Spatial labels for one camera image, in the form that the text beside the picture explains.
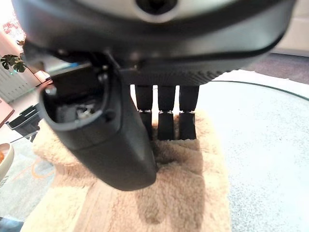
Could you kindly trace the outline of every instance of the white radiator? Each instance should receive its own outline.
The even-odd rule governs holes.
[[[33,87],[32,84],[21,77],[21,74],[10,74],[10,71],[0,65],[0,98],[4,99],[7,103],[24,95]]]

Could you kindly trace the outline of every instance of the houseplant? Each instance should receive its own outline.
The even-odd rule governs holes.
[[[24,41],[17,41],[17,44],[19,46],[23,46],[24,43],[25,43]],[[20,57],[21,57],[21,54],[19,56],[9,54],[9,55],[3,56],[0,59],[0,62],[6,70],[9,70],[10,67],[12,67],[14,72],[23,73],[26,70],[27,66]]]

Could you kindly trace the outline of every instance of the beige fluffy rug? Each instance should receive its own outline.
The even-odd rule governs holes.
[[[54,164],[53,184],[22,232],[229,232],[224,157],[207,117],[198,140],[154,141],[156,182],[122,192],[95,178],[44,121],[34,152]]]

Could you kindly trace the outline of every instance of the white bowl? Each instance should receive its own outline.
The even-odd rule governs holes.
[[[14,149],[10,144],[0,144],[0,151],[4,154],[4,160],[0,163],[0,181],[9,171],[14,159]]]

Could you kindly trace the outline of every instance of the gray rug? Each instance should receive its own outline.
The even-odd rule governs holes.
[[[233,232],[309,231],[309,101],[247,84],[212,82],[198,108],[222,141]]]
[[[14,160],[0,183],[0,217],[24,221],[47,192],[54,167],[32,152],[29,140],[12,144]]]

